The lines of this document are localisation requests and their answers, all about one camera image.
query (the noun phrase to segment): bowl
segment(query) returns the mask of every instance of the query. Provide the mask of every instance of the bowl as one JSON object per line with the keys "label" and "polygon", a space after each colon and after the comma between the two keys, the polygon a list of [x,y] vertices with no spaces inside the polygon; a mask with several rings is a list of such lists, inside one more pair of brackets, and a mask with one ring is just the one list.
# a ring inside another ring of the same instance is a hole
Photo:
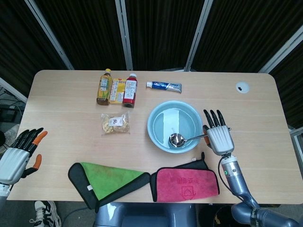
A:
{"label": "bowl", "polygon": [[180,101],[167,101],[152,110],[147,121],[147,131],[153,143],[169,153],[184,153],[193,149],[200,139],[176,148],[169,142],[173,133],[180,133],[185,139],[202,134],[202,120],[191,105]]}

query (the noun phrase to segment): plastic bag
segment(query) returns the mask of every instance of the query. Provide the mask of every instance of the plastic bag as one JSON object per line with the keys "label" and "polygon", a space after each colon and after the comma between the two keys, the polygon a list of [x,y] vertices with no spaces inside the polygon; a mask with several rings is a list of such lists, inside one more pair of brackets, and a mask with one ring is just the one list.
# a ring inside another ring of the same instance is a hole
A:
{"label": "plastic bag", "polygon": [[101,124],[104,134],[130,133],[129,111],[124,114],[101,114]]}

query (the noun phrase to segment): person's foot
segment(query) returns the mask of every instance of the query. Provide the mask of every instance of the person's foot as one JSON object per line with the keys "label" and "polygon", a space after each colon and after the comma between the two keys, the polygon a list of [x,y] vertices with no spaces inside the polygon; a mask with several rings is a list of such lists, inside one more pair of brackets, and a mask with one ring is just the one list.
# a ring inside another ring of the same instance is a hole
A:
{"label": "person's foot", "polygon": [[57,214],[54,201],[36,201],[36,220],[30,220],[34,227],[61,227],[61,220]]}

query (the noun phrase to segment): red bottle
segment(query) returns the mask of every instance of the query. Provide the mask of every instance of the red bottle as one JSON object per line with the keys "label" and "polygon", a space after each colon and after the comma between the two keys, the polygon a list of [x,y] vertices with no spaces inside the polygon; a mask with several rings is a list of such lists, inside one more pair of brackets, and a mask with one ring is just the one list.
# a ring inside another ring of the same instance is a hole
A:
{"label": "red bottle", "polygon": [[137,91],[137,75],[134,73],[129,74],[125,83],[125,92],[123,97],[123,106],[133,108],[134,102],[136,100],[136,91]]}

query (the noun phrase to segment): robotic arm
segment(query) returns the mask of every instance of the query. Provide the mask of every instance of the robotic arm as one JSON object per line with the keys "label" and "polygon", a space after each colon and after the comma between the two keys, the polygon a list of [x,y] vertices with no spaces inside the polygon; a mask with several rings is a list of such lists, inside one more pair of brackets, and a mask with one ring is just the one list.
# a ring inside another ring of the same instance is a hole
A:
{"label": "robotic arm", "polygon": [[[277,212],[260,208],[248,190],[237,158],[231,155],[234,150],[234,144],[229,132],[230,128],[225,125],[219,110],[217,110],[219,120],[213,110],[210,112],[213,119],[204,110],[210,127],[207,125],[203,126],[204,134],[207,134],[207,137],[205,137],[206,144],[216,155],[222,156],[218,164],[219,177],[229,191],[242,201],[232,206],[233,218],[239,223],[248,224],[252,227],[303,227],[303,216],[299,224],[295,220]],[[226,185],[221,177],[220,164],[229,186]]]}
{"label": "robotic arm", "polygon": [[36,162],[33,167],[28,169],[25,168],[39,142],[47,135],[47,131],[41,133],[42,130],[43,128],[22,132],[1,158],[0,211],[9,196],[13,185],[17,183],[20,178],[25,178],[39,169],[42,161],[42,156],[40,154],[37,155]]}

